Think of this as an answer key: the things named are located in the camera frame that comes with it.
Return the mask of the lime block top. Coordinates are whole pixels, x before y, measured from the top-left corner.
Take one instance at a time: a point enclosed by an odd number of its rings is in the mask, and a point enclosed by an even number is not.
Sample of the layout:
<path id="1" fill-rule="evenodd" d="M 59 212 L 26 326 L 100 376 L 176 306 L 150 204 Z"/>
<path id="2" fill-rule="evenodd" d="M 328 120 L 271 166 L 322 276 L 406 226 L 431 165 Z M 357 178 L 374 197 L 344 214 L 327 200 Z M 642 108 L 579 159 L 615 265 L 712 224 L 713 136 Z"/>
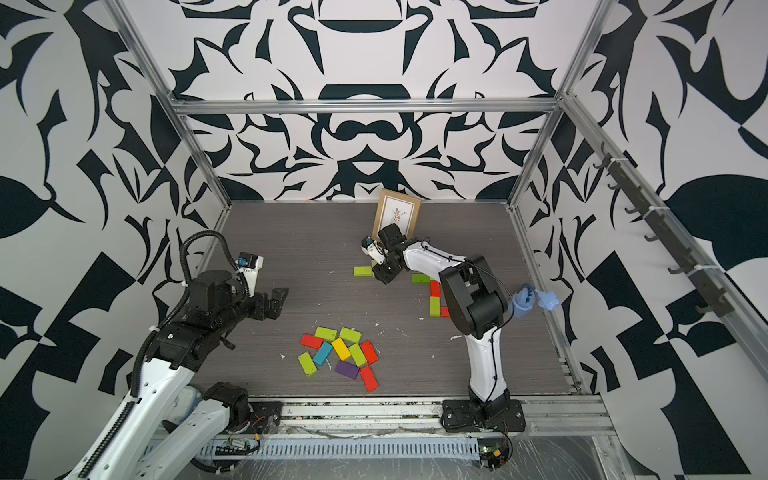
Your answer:
<path id="1" fill-rule="evenodd" d="M 371 266 L 359 266 L 353 269 L 355 277 L 371 277 L 373 275 Z"/>

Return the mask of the green block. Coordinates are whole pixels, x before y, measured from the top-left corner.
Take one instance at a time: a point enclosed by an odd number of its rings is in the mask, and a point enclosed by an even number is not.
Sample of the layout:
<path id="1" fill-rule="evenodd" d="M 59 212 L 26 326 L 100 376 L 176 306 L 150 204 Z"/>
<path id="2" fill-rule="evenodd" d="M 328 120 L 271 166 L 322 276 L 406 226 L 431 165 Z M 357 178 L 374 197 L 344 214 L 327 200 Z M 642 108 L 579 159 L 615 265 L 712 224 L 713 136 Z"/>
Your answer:
<path id="1" fill-rule="evenodd" d="M 416 284 L 429 284 L 431 282 L 431 278 L 424 274 L 413 274 L 411 280 Z"/>

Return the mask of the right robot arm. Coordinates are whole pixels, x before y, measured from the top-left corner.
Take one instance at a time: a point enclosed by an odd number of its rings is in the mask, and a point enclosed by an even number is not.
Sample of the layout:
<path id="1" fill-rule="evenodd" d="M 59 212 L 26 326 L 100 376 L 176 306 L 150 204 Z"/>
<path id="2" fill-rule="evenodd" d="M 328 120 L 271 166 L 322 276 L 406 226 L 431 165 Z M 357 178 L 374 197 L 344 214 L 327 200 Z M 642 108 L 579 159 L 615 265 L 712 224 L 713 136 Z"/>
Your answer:
<path id="1" fill-rule="evenodd" d="M 467 344 L 470 402 L 485 419 L 500 414 L 510 401 L 500 351 L 508 302 L 485 258 L 451 254 L 426 240 L 408 239 L 395 224 L 376 238 L 364 238 L 361 250 L 374 262 L 373 275 L 383 284 L 408 270 L 441 285 L 450 318 Z"/>

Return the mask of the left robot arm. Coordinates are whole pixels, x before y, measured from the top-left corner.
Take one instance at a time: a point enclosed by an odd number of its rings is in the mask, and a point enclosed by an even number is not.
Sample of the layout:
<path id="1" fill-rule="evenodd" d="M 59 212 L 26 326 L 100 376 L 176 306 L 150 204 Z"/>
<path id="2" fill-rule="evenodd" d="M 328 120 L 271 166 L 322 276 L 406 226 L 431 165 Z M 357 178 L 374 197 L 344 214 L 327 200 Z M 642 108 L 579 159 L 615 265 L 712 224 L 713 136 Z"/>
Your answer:
<path id="1" fill-rule="evenodd" d="M 208 355 L 220 345 L 233 346 L 227 337 L 242 320 L 280 316 L 288 289 L 258 292 L 256 277 L 248 268 L 235 276 L 214 270 L 189 282 L 181 311 L 150 331 L 128 394 L 68 478 L 173 479 L 215 436 L 250 427 L 254 412 L 246 389 L 219 382 L 158 446 L 150 445 Z"/>

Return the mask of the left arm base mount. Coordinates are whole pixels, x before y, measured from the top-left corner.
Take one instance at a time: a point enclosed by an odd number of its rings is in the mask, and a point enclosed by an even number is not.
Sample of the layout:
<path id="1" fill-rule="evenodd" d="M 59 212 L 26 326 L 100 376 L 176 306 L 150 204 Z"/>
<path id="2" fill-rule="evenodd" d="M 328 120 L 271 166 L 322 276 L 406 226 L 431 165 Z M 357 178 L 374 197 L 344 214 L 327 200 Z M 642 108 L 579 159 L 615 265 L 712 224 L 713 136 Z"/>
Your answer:
<path id="1" fill-rule="evenodd" d="M 248 415 L 243 421 L 227 428 L 229 435 L 271 434 L 277 431 L 282 420 L 283 403 L 280 401 L 250 401 Z"/>

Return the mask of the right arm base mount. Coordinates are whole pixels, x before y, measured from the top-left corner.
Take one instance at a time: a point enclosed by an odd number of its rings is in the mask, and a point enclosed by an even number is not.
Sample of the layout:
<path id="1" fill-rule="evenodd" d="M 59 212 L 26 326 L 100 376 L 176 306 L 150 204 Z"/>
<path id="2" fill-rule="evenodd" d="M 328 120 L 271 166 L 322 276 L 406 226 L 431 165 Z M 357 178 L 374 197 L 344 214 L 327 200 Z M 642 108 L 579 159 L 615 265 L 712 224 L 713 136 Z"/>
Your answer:
<path id="1" fill-rule="evenodd" d="M 516 399 L 505 398 L 489 406 L 481 406 L 474 400 L 445 400 L 442 403 L 440 424 L 449 433 L 520 433 L 527 427 L 522 404 Z"/>

